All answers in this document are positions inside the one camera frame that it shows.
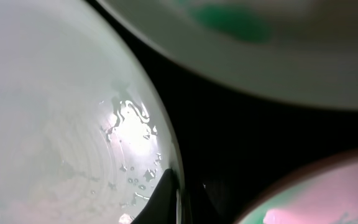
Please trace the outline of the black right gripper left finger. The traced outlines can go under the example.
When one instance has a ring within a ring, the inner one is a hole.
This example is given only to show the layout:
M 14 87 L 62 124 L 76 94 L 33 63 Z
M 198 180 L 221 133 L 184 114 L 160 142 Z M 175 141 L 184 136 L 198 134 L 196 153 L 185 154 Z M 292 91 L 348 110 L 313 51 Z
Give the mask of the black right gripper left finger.
M 131 224 L 176 224 L 178 181 L 172 169 L 166 169 L 144 209 Z

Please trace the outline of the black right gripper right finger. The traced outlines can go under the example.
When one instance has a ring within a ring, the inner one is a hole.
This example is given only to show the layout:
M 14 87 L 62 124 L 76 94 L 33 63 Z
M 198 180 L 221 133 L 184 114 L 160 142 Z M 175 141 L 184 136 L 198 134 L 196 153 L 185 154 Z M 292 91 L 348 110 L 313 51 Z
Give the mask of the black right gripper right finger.
M 186 220 L 191 224 L 222 223 L 201 183 L 187 183 L 185 206 Z

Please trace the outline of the mint plate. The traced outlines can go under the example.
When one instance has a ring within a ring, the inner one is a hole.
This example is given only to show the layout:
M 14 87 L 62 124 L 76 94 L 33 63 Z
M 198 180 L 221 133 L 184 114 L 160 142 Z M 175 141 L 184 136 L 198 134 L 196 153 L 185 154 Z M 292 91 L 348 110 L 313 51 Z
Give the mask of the mint plate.
M 131 223 L 183 166 L 149 76 L 85 1 L 0 1 L 0 223 Z
M 202 77 L 286 103 L 358 111 L 358 0 L 102 1 Z

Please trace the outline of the mint plate top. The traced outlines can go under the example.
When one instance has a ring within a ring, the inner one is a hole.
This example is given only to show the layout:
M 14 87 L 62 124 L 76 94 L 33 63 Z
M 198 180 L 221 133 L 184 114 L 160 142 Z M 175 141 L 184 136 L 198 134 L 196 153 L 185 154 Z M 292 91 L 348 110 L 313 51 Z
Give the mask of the mint plate top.
M 358 111 L 358 0 L 102 1 L 202 77 L 286 103 Z

